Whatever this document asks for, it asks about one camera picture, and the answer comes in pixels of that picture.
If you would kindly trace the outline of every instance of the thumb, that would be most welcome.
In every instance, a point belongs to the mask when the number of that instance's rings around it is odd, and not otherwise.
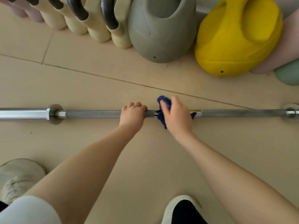
[[[170,111],[169,111],[166,103],[164,101],[160,101],[160,105],[161,105],[164,116],[168,117],[170,115]]]

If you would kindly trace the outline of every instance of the sneaker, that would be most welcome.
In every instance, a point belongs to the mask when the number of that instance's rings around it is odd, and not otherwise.
[[[0,200],[11,204],[46,176],[45,170],[29,159],[14,159],[0,166]]]
[[[167,205],[162,224],[207,224],[201,216],[200,205],[190,196],[173,198]]]

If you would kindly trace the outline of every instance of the hand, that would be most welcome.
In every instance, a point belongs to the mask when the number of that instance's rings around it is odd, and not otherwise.
[[[192,134],[192,118],[186,105],[180,103],[176,96],[171,97],[171,110],[166,103],[160,101],[167,129],[175,139]]]
[[[137,133],[143,126],[145,119],[144,112],[147,110],[147,106],[142,105],[140,102],[134,104],[130,102],[128,106],[124,106],[121,110],[121,120],[119,126],[128,126],[130,129]]]

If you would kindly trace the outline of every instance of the forearm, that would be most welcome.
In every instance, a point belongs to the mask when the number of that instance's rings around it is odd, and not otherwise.
[[[118,127],[61,163],[27,195],[50,203],[63,223],[84,223],[120,153],[134,135],[128,127]]]
[[[218,153],[195,135],[179,140],[216,199],[238,224],[299,223],[299,211],[270,185]]]

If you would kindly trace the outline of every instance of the person's right arm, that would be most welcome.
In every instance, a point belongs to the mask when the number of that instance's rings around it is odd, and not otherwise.
[[[166,126],[195,161],[219,203],[237,224],[298,224],[299,209],[260,178],[200,141],[191,130],[187,106],[161,101]]]

